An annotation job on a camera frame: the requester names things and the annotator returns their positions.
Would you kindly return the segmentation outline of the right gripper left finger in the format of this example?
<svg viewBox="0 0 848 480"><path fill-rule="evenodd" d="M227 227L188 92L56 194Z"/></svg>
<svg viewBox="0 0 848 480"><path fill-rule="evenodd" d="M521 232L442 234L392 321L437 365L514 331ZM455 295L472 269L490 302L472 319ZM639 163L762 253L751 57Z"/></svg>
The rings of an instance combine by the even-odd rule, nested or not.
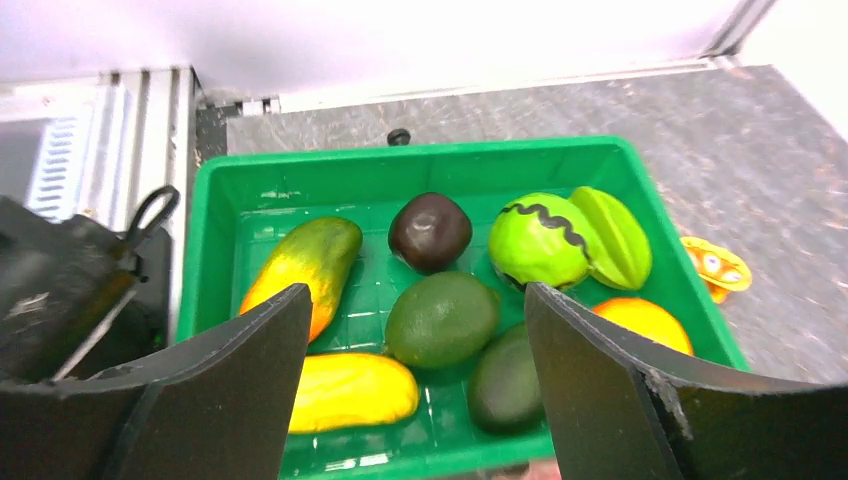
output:
<svg viewBox="0 0 848 480"><path fill-rule="evenodd" d="M86 380L1 385L5 479L274 479L309 336L307 286Z"/></svg>

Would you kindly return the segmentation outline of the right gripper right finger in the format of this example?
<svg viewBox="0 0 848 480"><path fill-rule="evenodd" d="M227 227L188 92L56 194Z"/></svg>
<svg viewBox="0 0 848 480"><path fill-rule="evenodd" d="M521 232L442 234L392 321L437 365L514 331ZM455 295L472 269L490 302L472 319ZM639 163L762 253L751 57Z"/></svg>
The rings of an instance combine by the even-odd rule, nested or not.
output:
<svg viewBox="0 0 848 480"><path fill-rule="evenodd" d="M843 479L847 388L688 356L533 283L525 319L566 479Z"/></svg>

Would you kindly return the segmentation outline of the green fake papaya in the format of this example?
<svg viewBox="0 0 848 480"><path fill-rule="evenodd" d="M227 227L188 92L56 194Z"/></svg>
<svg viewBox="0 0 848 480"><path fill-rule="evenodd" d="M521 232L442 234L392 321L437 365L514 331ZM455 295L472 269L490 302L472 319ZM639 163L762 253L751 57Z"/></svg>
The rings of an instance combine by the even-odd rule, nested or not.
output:
<svg viewBox="0 0 848 480"><path fill-rule="evenodd" d="M309 340L314 341L335 318L362 244L362 230L345 218L319 217L295 227L260 268L239 312L251 310L293 284L305 284L312 302Z"/></svg>

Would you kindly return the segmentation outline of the green fake lime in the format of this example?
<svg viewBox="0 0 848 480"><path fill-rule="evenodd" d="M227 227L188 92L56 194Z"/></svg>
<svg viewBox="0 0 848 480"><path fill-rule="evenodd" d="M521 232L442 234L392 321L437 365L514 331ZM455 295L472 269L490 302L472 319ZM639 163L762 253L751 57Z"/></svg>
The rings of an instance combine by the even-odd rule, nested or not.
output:
<svg viewBox="0 0 848 480"><path fill-rule="evenodd" d="M397 298L385 327L385 351L416 368L461 363L492 339L500 309L500 295L471 274L430 275Z"/></svg>

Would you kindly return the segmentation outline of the dark brown fake plum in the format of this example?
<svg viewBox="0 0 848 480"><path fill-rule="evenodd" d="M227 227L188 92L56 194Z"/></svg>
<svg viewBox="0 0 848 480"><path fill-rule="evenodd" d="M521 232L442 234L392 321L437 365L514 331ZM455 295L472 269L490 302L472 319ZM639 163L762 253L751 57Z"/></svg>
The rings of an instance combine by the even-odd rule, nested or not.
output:
<svg viewBox="0 0 848 480"><path fill-rule="evenodd" d="M410 200L388 232L390 251L422 275L447 270L466 250L473 234L468 215L449 197L427 192Z"/></svg>

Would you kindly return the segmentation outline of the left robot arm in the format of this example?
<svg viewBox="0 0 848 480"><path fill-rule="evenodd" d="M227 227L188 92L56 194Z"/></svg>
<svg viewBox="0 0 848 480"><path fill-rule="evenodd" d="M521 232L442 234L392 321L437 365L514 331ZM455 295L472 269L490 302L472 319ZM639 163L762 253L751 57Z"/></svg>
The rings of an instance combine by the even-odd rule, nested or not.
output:
<svg viewBox="0 0 848 480"><path fill-rule="evenodd" d="M1 376L94 373L157 350L168 317L180 201L162 186L115 232L84 215L52 223L1 199Z"/></svg>

